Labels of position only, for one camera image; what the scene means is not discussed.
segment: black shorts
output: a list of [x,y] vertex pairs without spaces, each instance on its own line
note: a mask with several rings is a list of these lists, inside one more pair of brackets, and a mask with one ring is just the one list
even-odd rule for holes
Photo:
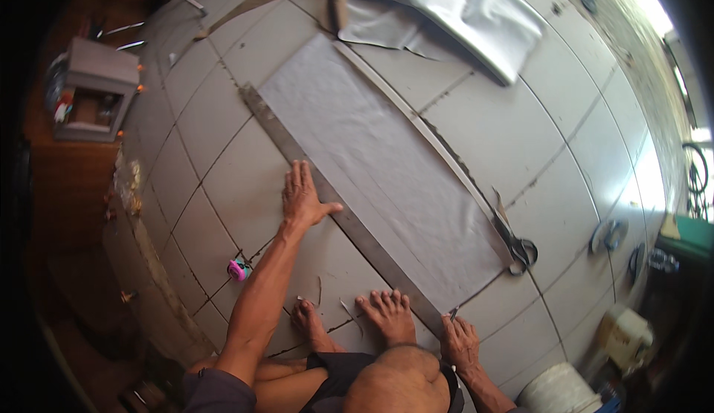
[[[373,364],[377,356],[361,352],[314,352],[308,356],[307,369],[325,368],[328,376],[317,389],[315,395],[300,410],[300,413],[332,413],[342,411],[342,401],[347,395],[357,375],[368,365]],[[441,373],[448,382],[451,398],[448,413],[460,413],[463,410],[463,392],[459,389],[456,374],[446,362],[439,361]]]

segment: white bucket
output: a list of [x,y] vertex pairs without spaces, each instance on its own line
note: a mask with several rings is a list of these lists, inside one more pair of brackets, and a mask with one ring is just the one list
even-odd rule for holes
[[531,413],[594,413],[602,407],[596,394],[569,363],[551,366],[525,386],[518,405]]

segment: bare foot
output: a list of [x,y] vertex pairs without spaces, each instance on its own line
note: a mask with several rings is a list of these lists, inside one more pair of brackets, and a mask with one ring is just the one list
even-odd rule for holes
[[337,345],[332,337],[328,336],[322,321],[315,312],[315,306],[308,300],[298,300],[290,315],[293,325],[310,342],[310,348],[315,352],[347,352],[342,346]]
[[392,292],[391,297],[387,291],[382,292],[381,297],[379,292],[372,291],[371,296],[371,304],[365,297],[357,297],[355,302],[382,331],[387,346],[400,343],[415,344],[416,331],[414,320],[411,319],[409,297],[402,295],[397,289]]

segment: person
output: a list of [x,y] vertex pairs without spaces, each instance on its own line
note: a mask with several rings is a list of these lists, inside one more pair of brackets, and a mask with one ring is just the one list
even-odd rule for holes
[[278,233],[245,281],[220,355],[197,362],[184,376],[184,411],[457,413],[464,400],[451,365],[480,413],[521,410],[479,364],[473,325],[460,317],[442,317],[440,361],[417,345],[409,298],[398,289],[372,291],[369,300],[355,300],[386,341],[381,355],[347,352],[327,334],[315,306],[299,300],[291,318],[312,353],[297,360],[263,358],[278,325],[301,239],[311,226],[342,208],[320,203],[308,163],[292,163],[285,176],[284,219]]

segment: scissors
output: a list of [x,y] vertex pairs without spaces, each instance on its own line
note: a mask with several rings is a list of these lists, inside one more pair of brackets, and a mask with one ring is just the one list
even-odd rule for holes
[[[503,206],[501,204],[501,195],[498,194],[495,188],[493,190],[498,197],[498,206],[500,208]],[[488,208],[490,208],[493,213],[495,229],[498,231],[501,238],[504,239],[505,245],[508,247],[508,251],[511,252],[511,256],[515,260],[513,264],[517,265],[515,269],[513,268],[513,265],[509,266],[508,271],[514,276],[525,274],[525,271],[533,267],[536,261],[538,261],[538,248],[530,239],[516,237],[504,215],[501,214],[499,210],[494,209],[493,205],[491,205],[485,196],[483,197],[483,200],[486,201]]]

